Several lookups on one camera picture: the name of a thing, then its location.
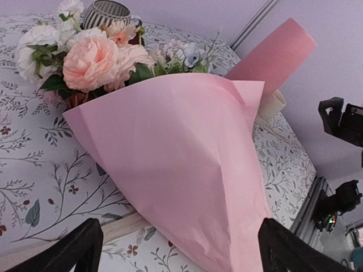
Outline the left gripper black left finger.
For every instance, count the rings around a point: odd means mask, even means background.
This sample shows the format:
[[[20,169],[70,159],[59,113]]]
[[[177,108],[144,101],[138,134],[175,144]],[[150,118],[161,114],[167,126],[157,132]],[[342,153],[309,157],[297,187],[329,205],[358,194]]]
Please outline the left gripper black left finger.
[[[98,271],[103,237],[99,221],[88,218],[50,248],[7,271]]]

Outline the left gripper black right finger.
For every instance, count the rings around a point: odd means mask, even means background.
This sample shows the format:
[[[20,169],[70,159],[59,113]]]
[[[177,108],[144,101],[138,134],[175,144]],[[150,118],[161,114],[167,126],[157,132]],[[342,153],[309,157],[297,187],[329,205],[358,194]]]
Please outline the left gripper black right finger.
[[[265,218],[258,233],[263,271],[362,271],[355,268],[356,239],[338,221],[331,232],[313,231],[303,241],[274,219]]]

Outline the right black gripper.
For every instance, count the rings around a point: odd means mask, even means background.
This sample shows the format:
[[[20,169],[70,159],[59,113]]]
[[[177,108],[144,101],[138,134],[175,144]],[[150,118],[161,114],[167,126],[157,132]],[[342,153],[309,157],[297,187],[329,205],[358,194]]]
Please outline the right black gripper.
[[[318,112],[324,131],[362,148],[362,107],[348,103],[343,111],[343,106],[344,99],[340,97],[319,102]]]

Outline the cream printed ribbon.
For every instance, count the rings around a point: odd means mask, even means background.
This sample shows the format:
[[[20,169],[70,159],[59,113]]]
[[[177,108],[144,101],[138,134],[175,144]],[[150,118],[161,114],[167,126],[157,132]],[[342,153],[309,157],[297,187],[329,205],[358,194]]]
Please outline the cream printed ribbon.
[[[112,223],[107,223],[102,226],[103,245],[148,226],[150,223],[137,212]]]

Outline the pink flower bouquet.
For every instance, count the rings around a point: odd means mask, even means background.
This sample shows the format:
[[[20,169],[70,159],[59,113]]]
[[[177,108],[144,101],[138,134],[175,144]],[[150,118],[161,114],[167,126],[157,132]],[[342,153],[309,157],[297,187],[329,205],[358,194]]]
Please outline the pink flower bouquet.
[[[149,53],[134,24],[83,29],[83,3],[19,40],[18,72],[64,101],[64,118],[132,206],[205,271],[262,271],[271,212],[252,134],[264,82],[208,72],[210,52]]]

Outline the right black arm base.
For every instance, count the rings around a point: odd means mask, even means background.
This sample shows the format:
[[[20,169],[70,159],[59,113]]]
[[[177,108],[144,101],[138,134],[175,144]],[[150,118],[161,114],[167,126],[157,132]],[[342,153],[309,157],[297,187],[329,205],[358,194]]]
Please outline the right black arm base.
[[[345,182],[331,196],[327,196],[325,190],[320,191],[312,216],[320,232],[329,224],[335,224],[339,215],[354,210],[361,203],[362,193],[359,192],[358,183],[358,180]]]

